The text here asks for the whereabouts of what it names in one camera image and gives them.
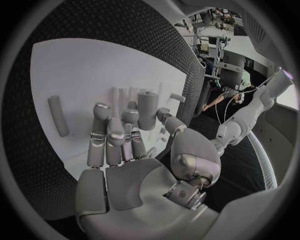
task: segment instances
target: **person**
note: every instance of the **person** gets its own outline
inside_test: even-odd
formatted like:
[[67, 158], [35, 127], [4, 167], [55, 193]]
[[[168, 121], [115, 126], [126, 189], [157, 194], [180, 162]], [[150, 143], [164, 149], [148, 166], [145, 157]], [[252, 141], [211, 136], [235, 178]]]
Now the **person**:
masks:
[[223, 87], [222, 91], [224, 92], [223, 94], [219, 95], [216, 99], [214, 99], [211, 103], [209, 104], [204, 104], [202, 107], [202, 110], [205, 112], [207, 109], [210, 107], [222, 102], [224, 99], [227, 98], [233, 98], [233, 103], [234, 104], [241, 104], [244, 100], [244, 93], [239, 93], [238, 91], [229, 88], [229, 87]]

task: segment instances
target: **perforated surface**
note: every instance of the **perforated surface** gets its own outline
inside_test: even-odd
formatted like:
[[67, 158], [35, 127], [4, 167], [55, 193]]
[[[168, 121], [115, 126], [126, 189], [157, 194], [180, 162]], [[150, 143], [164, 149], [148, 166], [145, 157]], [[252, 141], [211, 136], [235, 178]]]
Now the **perforated surface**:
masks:
[[67, 0], [48, 15], [15, 60], [3, 99], [6, 155], [28, 201], [48, 220], [75, 213], [77, 182], [64, 169], [39, 123], [30, 86], [34, 43], [58, 38], [97, 39], [161, 59], [187, 74], [177, 116], [187, 125], [201, 92], [204, 69], [173, 26], [141, 0]]

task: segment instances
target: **purple light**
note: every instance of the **purple light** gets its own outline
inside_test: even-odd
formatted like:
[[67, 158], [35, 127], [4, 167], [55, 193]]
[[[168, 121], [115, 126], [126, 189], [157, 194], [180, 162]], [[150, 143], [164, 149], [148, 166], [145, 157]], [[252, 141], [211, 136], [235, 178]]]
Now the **purple light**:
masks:
[[284, 72], [284, 74], [285, 74], [289, 79], [294, 80], [294, 77], [293, 77], [292, 74], [290, 74], [289, 72], [287, 72], [287, 71], [285, 71], [285, 70], [283, 70], [283, 72]]

